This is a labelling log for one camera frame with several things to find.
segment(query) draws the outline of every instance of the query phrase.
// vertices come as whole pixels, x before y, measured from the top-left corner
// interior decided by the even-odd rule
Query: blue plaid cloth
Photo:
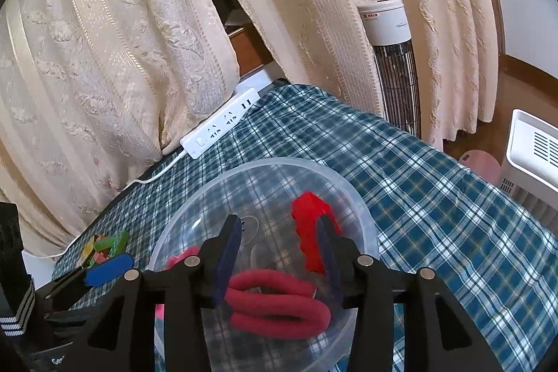
[[[267,93],[198,160],[186,157],[154,184],[132,188],[60,259],[54,275],[75,266],[92,233],[122,230],[130,231],[127,251],[144,268],[166,223],[189,196],[226,170],[269,157],[309,159],[339,172],[376,221],[384,263],[406,272],[434,268],[504,370],[535,368],[558,332],[556,238],[444,153],[314,87]],[[90,291],[77,307],[92,305],[109,289]],[[402,321],[397,308],[397,371],[403,371]],[[158,367],[163,369],[160,361]],[[344,358],[337,369],[346,368]]]

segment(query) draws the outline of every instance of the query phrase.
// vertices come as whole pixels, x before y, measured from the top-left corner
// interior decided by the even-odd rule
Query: wooden floor
[[[484,150],[501,163],[514,109],[527,111],[558,127],[558,79],[518,59],[503,56],[493,121],[479,122],[475,134],[460,131],[456,141],[444,141],[444,152],[458,159],[467,150]]]

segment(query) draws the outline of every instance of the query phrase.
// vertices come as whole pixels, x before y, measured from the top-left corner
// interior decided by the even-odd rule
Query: white power strip
[[[198,127],[180,140],[180,145],[192,158],[199,158],[203,152],[215,144],[223,135],[241,121],[245,112],[259,100],[253,87],[239,93]]]

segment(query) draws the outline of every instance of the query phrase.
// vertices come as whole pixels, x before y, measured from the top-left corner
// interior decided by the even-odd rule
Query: air purifier
[[[358,12],[374,48],[387,120],[420,138],[419,83],[403,2],[373,0]]]
[[[499,187],[558,235],[558,128],[515,109]]]

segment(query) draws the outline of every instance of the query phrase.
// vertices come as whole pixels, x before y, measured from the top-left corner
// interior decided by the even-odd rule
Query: power cord
[[[66,254],[66,252],[68,252],[68,249],[78,240],[78,238],[80,237],[80,235],[78,235],[76,238],[74,238],[70,244],[66,247],[66,249],[64,250],[64,252],[61,252],[60,254],[53,254],[53,255],[35,255],[35,254],[31,254],[27,249],[24,249],[23,252],[25,252],[25,254],[29,255],[30,257],[34,257],[35,259],[54,259],[56,257],[60,257],[61,255]]]
[[[139,183],[139,184],[147,184],[147,183],[151,183],[154,182],[155,180],[157,180],[158,178],[160,178],[163,174],[165,174],[172,166],[174,166],[176,163],[178,163],[178,161],[180,161],[182,158],[184,158],[187,155],[188,152],[186,152],[186,150],[183,150],[182,152],[180,152],[178,154],[178,156],[173,159],[170,164],[165,167],[162,171],[160,171],[158,174],[154,175],[151,178],[148,178],[147,180],[132,180],[131,182],[129,182],[129,184],[126,185],[126,188],[128,188],[130,185],[132,185],[133,183]],[[76,240],[80,238],[80,236],[78,235],[76,238],[74,238],[70,244],[66,247],[66,249],[63,252],[60,252],[59,254],[52,254],[52,255],[45,255],[45,256],[41,256],[41,255],[35,255],[35,254],[31,254],[29,251],[27,251],[26,249],[24,250],[25,254],[29,255],[30,257],[34,257],[35,259],[54,259],[56,257],[60,257],[61,255],[66,254],[66,252],[68,252],[69,248],[76,242]]]
[[[126,185],[126,188],[128,188],[133,183],[147,184],[147,183],[154,182],[155,180],[160,178],[163,174],[165,174],[172,166],[178,163],[178,161],[184,158],[187,155],[187,153],[188,152],[186,152],[186,150],[183,150],[182,152],[178,153],[178,156],[175,159],[173,159],[167,167],[165,167],[162,171],[160,171],[159,174],[154,175],[153,177],[148,178],[147,180],[132,180],[131,182],[129,182],[129,184]]]

